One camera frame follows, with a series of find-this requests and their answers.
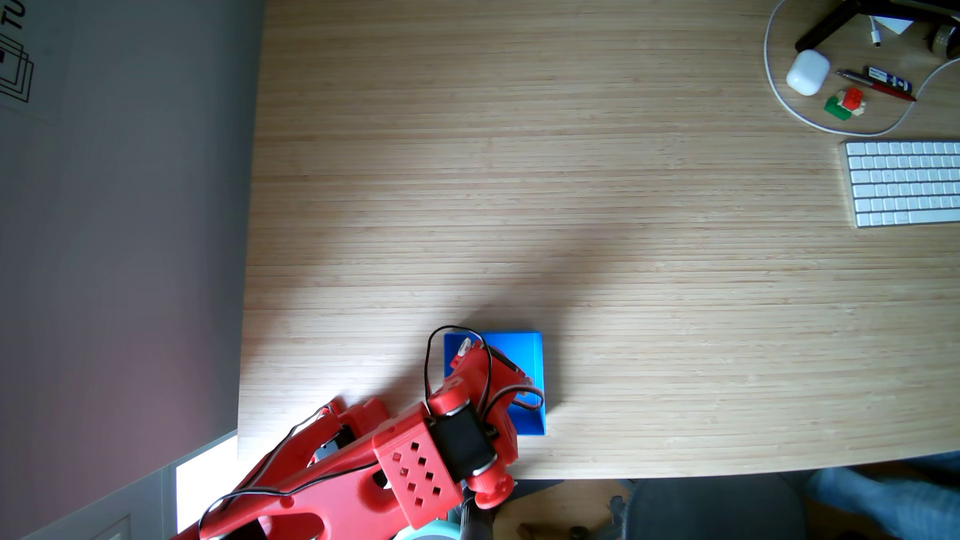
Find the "green block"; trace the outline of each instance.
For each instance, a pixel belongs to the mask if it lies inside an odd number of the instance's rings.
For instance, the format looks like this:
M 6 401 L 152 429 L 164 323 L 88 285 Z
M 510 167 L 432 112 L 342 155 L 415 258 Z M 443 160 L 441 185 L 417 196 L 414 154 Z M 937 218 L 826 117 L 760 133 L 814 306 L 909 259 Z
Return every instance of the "green block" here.
M 846 120 L 853 116 L 852 112 L 840 106 L 840 100 L 837 99 L 837 96 L 832 96 L 827 100 L 827 104 L 824 105 L 824 110 L 841 120 Z

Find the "wall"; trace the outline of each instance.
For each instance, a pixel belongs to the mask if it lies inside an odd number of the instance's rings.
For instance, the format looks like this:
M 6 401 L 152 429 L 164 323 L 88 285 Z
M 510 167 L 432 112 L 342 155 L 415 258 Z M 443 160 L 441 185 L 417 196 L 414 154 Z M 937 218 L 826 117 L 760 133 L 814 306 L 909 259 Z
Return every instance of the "wall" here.
M 0 108 L 0 539 L 236 428 L 262 0 L 83 0 Z
M 23 540 L 113 540 L 117 532 L 120 540 L 167 540 L 177 534 L 173 473 L 164 467 Z

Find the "jeans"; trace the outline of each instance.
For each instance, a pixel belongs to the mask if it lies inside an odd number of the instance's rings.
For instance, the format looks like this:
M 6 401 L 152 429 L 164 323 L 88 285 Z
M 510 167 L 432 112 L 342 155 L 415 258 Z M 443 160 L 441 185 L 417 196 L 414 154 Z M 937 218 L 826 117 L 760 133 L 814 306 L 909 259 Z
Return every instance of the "jeans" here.
M 960 452 L 907 461 L 960 473 Z M 806 485 L 813 499 L 872 518 L 903 540 L 960 538 L 960 491 L 915 479 L 869 479 L 847 467 L 818 471 Z

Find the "poster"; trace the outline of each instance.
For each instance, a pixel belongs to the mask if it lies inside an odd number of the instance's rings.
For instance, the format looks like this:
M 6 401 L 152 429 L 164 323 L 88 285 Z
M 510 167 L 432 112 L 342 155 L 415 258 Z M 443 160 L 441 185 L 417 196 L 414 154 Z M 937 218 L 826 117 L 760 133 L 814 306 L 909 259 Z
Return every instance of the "poster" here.
M 57 123 L 75 0 L 0 0 L 0 106 Z

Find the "black knob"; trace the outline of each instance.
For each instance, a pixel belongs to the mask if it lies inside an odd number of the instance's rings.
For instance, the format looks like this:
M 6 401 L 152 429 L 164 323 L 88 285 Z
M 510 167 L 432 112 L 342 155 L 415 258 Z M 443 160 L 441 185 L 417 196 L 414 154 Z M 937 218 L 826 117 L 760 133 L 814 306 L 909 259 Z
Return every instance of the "black knob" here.
M 586 527 L 570 528 L 570 540 L 587 540 L 589 536 L 590 536 L 590 531 Z

